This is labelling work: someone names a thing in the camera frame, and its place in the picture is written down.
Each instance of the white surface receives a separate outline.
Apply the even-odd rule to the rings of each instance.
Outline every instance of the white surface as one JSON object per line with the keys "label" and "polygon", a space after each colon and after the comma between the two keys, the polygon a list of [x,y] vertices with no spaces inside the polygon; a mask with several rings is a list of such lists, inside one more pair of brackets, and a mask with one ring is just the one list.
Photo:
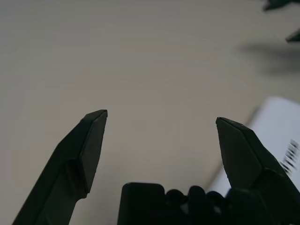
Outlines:
{"label": "white surface", "polygon": [[[277,161],[282,162],[290,141],[300,142],[299,115],[300,104],[280,97],[271,97],[262,104],[248,127],[255,132],[264,147]],[[299,156],[295,157],[293,164],[296,168],[300,167]],[[290,179],[300,190],[299,170],[293,169]],[[229,189],[230,184],[222,168],[209,190],[217,191],[225,196]]]}
{"label": "white surface", "polygon": [[221,164],[215,119],[244,123],[267,96],[300,101],[299,8],[256,0],[3,0],[0,224],[56,144],[108,110],[88,198],[70,224],[116,224],[122,185],[206,187]]}

